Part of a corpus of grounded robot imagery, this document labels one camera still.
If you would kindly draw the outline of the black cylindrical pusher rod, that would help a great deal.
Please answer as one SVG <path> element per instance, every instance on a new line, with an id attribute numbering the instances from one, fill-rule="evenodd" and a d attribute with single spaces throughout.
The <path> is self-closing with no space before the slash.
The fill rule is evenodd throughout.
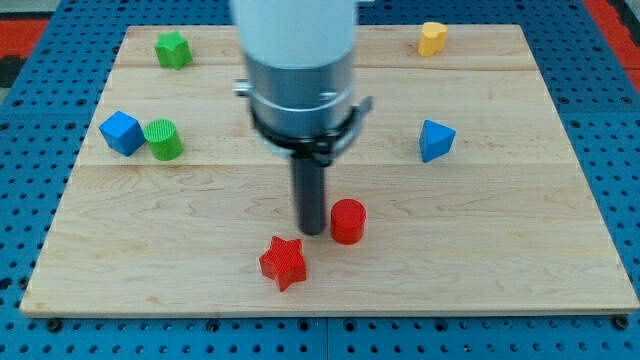
<path id="1" fill-rule="evenodd" d="M 306 158 L 291 160 L 292 187 L 299 230 L 318 235 L 326 224 L 325 171 Z"/>

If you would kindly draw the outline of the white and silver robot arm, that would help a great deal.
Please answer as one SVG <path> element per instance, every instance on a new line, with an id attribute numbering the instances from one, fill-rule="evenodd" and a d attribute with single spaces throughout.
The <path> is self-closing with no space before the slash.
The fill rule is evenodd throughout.
<path id="1" fill-rule="evenodd" d="M 297 226 L 326 224 L 325 170 L 359 135 L 373 100 L 354 103 L 354 0 L 232 0 L 247 77 L 234 86 L 254 129 L 289 160 Z"/>

